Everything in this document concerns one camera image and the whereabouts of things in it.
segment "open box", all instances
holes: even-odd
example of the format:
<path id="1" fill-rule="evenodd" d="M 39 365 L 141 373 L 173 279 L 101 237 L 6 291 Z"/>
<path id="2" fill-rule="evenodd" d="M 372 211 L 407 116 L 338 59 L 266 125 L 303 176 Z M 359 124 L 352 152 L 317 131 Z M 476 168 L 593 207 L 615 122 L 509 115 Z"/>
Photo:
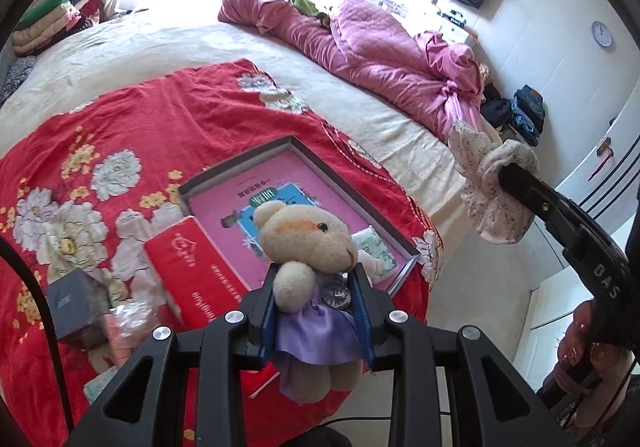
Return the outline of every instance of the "open box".
<path id="1" fill-rule="evenodd" d="M 376 288 L 394 295 L 419 252 L 355 189 L 293 136 L 279 138 L 222 162 L 178 189 L 183 210 L 195 216 L 248 289 L 262 285 L 269 259 L 253 224 L 255 207 L 272 199 L 313 204 L 356 233 L 372 226 L 398 266 Z"/>

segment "red floral blanket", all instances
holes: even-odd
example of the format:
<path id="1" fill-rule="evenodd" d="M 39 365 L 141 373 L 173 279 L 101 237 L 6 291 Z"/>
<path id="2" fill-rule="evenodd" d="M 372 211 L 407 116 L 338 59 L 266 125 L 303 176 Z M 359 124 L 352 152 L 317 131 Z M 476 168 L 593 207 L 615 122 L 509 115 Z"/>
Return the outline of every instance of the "red floral blanket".
<path id="1" fill-rule="evenodd" d="M 113 300 L 155 297 L 145 239 L 180 217 L 177 186 L 248 148 L 293 134 L 380 210 L 422 252 L 394 301 L 424 317 L 430 253 L 440 238 L 420 207 L 347 135 L 246 60 L 184 69 L 113 91 L 43 123 L 0 160 L 0 232 L 41 286 L 76 267 L 106 280 Z M 0 378 L 7 404 L 36 447 L 66 439 L 40 315 L 0 265 Z M 83 385 L 111 365 L 107 347 L 62 345 L 75 421 Z M 333 414 L 346 393 L 298 406 L 270 383 L 244 399 L 248 441 L 276 447 Z M 189 391 L 185 445 L 194 438 Z"/>

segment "wall clock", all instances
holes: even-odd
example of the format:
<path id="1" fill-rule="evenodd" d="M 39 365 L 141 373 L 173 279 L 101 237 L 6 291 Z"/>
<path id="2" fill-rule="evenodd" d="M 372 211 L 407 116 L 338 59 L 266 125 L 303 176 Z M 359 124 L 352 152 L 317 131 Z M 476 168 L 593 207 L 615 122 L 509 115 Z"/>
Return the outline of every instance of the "wall clock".
<path id="1" fill-rule="evenodd" d="M 596 42 L 603 48 L 608 48 L 613 43 L 611 32 L 603 22 L 593 22 L 593 24 L 591 25 L 591 35 L 593 35 L 593 38 L 596 40 Z"/>

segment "red box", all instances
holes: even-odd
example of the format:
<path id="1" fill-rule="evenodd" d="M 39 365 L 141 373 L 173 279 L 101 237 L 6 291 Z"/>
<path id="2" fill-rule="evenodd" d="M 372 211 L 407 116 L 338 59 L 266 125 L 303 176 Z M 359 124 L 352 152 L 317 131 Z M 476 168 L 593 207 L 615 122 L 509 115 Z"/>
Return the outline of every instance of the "red box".
<path id="1" fill-rule="evenodd" d="M 187 329 L 206 326 L 238 308 L 247 289 L 193 216 L 178 221 L 145 244 L 166 299 Z M 254 397 L 277 371 L 271 364 L 242 372 L 242 390 Z"/>

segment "teddy bear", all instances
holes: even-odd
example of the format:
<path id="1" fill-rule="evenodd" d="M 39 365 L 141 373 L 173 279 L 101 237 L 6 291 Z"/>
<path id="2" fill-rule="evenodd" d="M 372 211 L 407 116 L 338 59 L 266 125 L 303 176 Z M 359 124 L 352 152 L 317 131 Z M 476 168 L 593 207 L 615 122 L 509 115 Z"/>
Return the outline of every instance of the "teddy bear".
<path id="1" fill-rule="evenodd" d="M 280 265 L 273 281 L 279 311 L 271 355 L 280 392 L 313 403 L 331 389 L 354 389 L 362 354 L 340 274 L 360 262 L 371 278 L 381 261 L 358 251 L 347 225 L 314 205 L 265 202 L 255 209 L 254 223 L 262 250 Z"/>

